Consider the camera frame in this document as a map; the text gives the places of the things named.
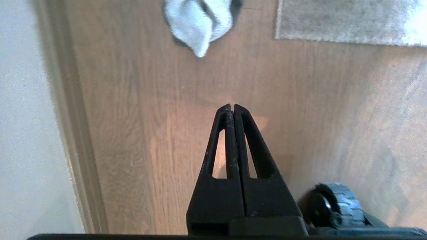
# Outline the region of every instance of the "black wheel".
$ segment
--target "black wheel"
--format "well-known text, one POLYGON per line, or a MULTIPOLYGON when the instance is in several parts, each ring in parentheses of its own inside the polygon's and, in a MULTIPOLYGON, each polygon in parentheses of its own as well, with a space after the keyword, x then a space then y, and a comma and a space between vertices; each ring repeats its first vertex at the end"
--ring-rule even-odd
POLYGON ((310 219, 315 227, 357 227, 364 225, 356 195, 339 183, 320 183, 310 198, 310 219))

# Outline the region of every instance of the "rug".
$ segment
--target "rug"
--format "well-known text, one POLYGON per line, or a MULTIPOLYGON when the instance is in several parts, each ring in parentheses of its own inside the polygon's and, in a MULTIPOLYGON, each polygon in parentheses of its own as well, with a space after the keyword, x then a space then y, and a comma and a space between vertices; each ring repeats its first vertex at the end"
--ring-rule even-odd
POLYGON ((275 38, 427 47, 427 0, 279 0, 275 38))

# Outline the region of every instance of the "wooden floor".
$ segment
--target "wooden floor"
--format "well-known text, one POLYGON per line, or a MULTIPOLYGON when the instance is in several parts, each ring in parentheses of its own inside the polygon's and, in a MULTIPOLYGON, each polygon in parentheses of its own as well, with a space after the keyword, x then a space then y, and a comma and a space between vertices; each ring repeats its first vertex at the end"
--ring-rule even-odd
POLYGON ((251 111, 295 198, 339 181, 387 223, 427 227, 427 49, 274 40, 277 1, 247 0, 197 59, 172 42, 162 3, 67 1, 111 233, 186 233, 228 102, 251 111))

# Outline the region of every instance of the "white wall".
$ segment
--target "white wall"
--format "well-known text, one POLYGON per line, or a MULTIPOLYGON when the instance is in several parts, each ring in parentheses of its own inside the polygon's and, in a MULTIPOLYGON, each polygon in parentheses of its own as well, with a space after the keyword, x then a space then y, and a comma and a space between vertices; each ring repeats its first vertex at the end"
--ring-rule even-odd
POLYGON ((0 0, 0 239, 84 232, 30 0, 0 0))

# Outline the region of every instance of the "gray rug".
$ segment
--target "gray rug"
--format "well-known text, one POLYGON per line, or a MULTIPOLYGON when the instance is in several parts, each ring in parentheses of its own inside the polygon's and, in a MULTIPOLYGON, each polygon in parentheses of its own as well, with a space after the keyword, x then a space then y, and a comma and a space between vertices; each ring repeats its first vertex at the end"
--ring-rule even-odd
POLYGON ((276 39, 427 46, 427 0, 279 0, 276 39))

